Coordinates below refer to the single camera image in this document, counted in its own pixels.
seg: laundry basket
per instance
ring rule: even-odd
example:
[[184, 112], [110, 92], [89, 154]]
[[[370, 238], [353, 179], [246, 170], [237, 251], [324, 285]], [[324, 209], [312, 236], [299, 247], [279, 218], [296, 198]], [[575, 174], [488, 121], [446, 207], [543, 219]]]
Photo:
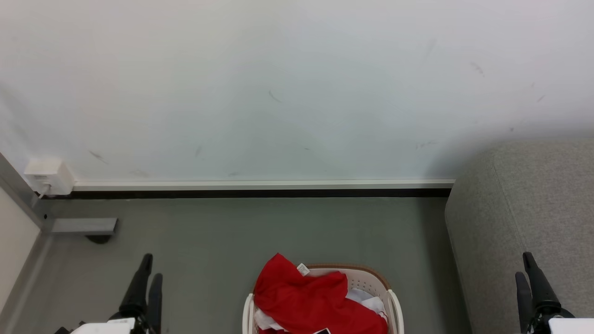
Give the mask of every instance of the laundry basket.
[[[379, 297], [384, 302], [388, 316], [388, 333], [404, 334], [405, 326], [398, 298], [390, 289], [388, 282], [379, 273], [371, 268], [344, 264], [310, 264], [307, 268], [309, 269], [308, 276], [322, 276], [336, 271], [344, 273], [349, 280], [351, 289], [363, 290], [374, 297]], [[243, 334], [258, 334], [258, 325], [254, 320], [255, 311], [254, 294], [249, 294], [244, 305]]]

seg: red cloth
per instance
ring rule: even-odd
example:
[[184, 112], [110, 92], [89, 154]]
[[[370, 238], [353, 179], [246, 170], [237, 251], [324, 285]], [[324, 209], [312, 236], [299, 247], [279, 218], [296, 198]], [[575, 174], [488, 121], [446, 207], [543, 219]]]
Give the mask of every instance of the red cloth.
[[381, 316], [345, 298], [347, 288], [343, 273], [302, 276], [289, 260], [276, 254], [256, 281], [254, 303], [291, 334], [313, 334], [325, 328], [331, 334], [387, 334]]

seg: power outlet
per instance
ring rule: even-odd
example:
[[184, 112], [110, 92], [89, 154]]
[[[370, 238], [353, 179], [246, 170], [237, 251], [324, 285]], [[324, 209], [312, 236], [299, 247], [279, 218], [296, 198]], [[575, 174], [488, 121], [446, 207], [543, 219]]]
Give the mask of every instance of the power outlet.
[[68, 195], [74, 186], [74, 177], [60, 159], [31, 160], [24, 174], [38, 193], [50, 185], [46, 195]]

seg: gray floor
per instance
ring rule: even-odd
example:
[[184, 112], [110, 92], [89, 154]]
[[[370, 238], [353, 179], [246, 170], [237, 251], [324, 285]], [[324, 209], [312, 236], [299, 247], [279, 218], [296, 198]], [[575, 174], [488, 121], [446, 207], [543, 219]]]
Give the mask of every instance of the gray floor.
[[470, 333], [445, 198], [56, 201], [60, 217], [120, 218], [105, 245], [56, 237], [15, 333], [53, 334], [113, 314], [144, 253], [162, 272], [163, 333], [241, 333], [245, 297], [276, 252], [294, 263], [371, 266], [406, 333]]

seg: wall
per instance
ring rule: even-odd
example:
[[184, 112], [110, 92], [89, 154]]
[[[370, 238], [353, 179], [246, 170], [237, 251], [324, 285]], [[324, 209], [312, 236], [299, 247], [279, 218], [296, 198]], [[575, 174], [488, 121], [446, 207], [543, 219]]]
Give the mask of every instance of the wall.
[[587, 0], [0, 0], [0, 151], [79, 181], [455, 178], [591, 135]]
[[39, 228], [0, 188], [0, 313], [17, 281]]

